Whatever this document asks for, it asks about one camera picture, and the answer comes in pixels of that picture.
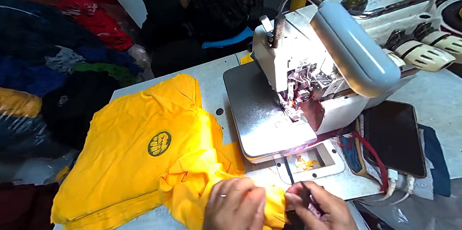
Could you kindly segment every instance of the red thread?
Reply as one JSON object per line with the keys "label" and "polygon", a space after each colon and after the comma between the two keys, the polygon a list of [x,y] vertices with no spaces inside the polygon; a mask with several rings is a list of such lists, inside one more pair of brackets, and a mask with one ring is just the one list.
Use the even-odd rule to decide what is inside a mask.
{"label": "red thread", "polygon": [[352,131],[351,134],[353,135],[353,137],[358,138],[358,140],[362,144],[364,144],[364,146],[367,148],[367,150],[369,150],[372,153],[372,155],[375,157],[375,159],[377,161],[377,164],[378,164],[378,168],[380,169],[380,178],[382,179],[382,183],[383,183],[383,185],[380,186],[380,190],[383,191],[383,192],[386,192],[387,189],[388,189],[388,171],[385,168],[384,163],[380,160],[380,158],[377,155],[377,152],[375,152],[374,148],[371,146],[371,144],[366,139],[364,139],[356,131]]}

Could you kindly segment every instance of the pile of clothes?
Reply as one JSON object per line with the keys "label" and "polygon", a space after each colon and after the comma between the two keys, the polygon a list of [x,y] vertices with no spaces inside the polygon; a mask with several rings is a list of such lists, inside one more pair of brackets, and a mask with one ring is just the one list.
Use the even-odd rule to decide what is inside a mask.
{"label": "pile of clothes", "polygon": [[[81,5],[89,11],[87,1]],[[113,91],[142,80],[140,46],[102,9],[95,13],[105,21],[85,22],[101,30],[54,6],[0,0],[0,152],[56,158],[81,150]]]}
{"label": "pile of clothes", "polygon": [[63,14],[71,16],[81,26],[98,36],[108,48],[126,51],[133,41],[122,31],[117,21],[110,17],[96,0],[63,0],[56,5]]}
{"label": "pile of clothes", "polygon": [[48,185],[0,184],[0,229],[3,230],[52,230],[51,206],[58,183]]}

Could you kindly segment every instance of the finger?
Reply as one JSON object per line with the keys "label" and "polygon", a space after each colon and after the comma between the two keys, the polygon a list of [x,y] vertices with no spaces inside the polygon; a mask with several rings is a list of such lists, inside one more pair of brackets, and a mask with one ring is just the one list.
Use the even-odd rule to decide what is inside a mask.
{"label": "finger", "polygon": [[303,206],[303,200],[293,193],[286,193],[286,200],[295,208],[295,212],[310,229],[323,230],[327,229],[324,222],[321,222],[308,208]]}
{"label": "finger", "polygon": [[247,177],[234,181],[227,192],[228,197],[225,207],[232,211],[236,210],[244,199],[245,194],[254,187],[254,182]]}
{"label": "finger", "polygon": [[218,196],[218,193],[219,193],[219,190],[221,188],[221,186],[225,183],[226,180],[220,180],[220,182],[216,183],[213,187],[212,187],[212,190],[210,191],[210,195],[208,197],[208,202],[207,202],[207,206],[205,207],[206,209],[207,208],[214,208],[216,207],[215,205],[215,201],[217,200],[217,196]]}
{"label": "finger", "polygon": [[286,192],[284,197],[286,198],[286,204],[295,205],[295,203],[299,203],[300,205],[303,205],[303,199],[297,194]]}
{"label": "finger", "polygon": [[302,182],[297,182],[293,184],[286,192],[288,193],[293,193],[293,194],[298,194],[303,191],[303,186]]}
{"label": "finger", "polygon": [[225,182],[223,183],[223,185],[220,187],[220,190],[217,194],[217,200],[216,200],[216,208],[221,208],[223,207],[225,204],[229,203],[230,201],[230,191],[231,189],[233,188],[233,185],[240,181],[241,178],[232,178],[230,180],[225,180]]}
{"label": "finger", "polygon": [[257,212],[254,217],[254,221],[249,227],[249,230],[262,230],[263,225],[265,223],[265,205],[266,205],[266,196],[260,202],[260,205],[258,206]]}
{"label": "finger", "polygon": [[255,186],[251,189],[237,209],[236,218],[240,218],[243,229],[248,229],[254,221],[255,211],[266,198],[266,190]]}
{"label": "finger", "polygon": [[323,187],[317,185],[313,181],[305,181],[302,184],[304,184],[306,188],[309,189],[316,203],[319,204],[319,206],[325,213],[332,212],[332,205],[334,204],[334,199],[336,198],[334,195],[332,195]]}

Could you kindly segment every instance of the grey fabric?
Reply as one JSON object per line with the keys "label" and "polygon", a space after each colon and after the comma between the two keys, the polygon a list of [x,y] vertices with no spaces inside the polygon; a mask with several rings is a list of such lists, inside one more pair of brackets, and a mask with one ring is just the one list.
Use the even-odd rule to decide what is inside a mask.
{"label": "grey fabric", "polygon": [[76,54],[73,50],[58,45],[55,46],[61,48],[61,50],[54,57],[45,56],[47,67],[71,74],[74,65],[85,62],[84,57]]}

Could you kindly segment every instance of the metal plate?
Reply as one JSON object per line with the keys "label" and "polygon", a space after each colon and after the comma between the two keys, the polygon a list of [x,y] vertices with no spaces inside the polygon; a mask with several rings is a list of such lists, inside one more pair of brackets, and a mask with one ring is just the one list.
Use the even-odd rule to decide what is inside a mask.
{"label": "metal plate", "polygon": [[256,62],[227,70],[223,80],[242,151],[251,162],[303,150],[317,139],[308,123],[293,123],[281,110],[276,92]]}

